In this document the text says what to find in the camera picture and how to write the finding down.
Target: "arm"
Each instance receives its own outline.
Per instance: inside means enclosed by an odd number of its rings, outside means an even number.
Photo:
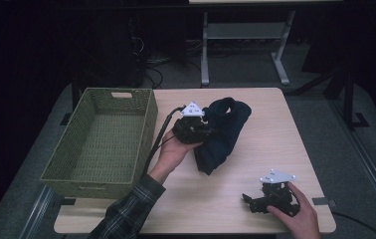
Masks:
[[[300,205],[299,212],[290,217],[273,206],[268,206],[268,211],[287,226],[294,239],[319,239],[317,213],[297,187],[291,182],[287,185]]]
[[[157,163],[127,196],[114,202],[89,238],[136,238],[155,202],[165,191],[168,175],[199,144],[184,144],[169,131],[162,139]]]

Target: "wooden tabletop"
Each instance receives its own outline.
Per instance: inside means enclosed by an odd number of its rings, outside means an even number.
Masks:
[[[296,176],[294,184],[308,200],[324,197],[284,96],[275,88],[155,90],[159,108],[155,137],[166,116],[194,101],[200,108],[232,97],[252,114],[225,163],[208,176],[198,171],[191,151],[164,183],[166,191],[149,214],[141,233],[281,233],[285,226],[271,214],[251,213],[242,194],[263,197],[260,177],[271,169]],[[171,129],[176,113],[169,124]],[[150,167],[157,161],[158,151]],[[113,200],[83,199],[63,205],[55,223],[59,233],[89,233]],[[322,233],[335,230],[327,205],[314,206]]]

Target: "right hand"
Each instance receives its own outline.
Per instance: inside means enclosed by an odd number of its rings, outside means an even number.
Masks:
[[[297,187],[291,182],[287,186],[300,205],[299,212],[294,217],[290,217],[273,206],[268,206],[268,211],[286,225],[294,239],[321,238],[316,211]]]

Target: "black device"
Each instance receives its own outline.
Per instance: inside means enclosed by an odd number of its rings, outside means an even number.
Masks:
[[[191,144],[207,140],[218,130],[208,128],[200,117],[184,117],[177,119],[172,128],[175,137],[181,142]]]
[[[292,203],[292,193],[287,187],[287,182],[263,183],[264,197],[253,199],[246,194],[242,194],[244,201],[249,204],[251,212],[269,213],[269,205],[278,208],[288,216],[295,216],[299,212],[300,206]]]

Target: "green basket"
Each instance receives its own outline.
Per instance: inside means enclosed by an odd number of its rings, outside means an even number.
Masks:
[[[152,90],[87,88],[41,180],[66,197],[125,196],[141,177],[156,119]]]

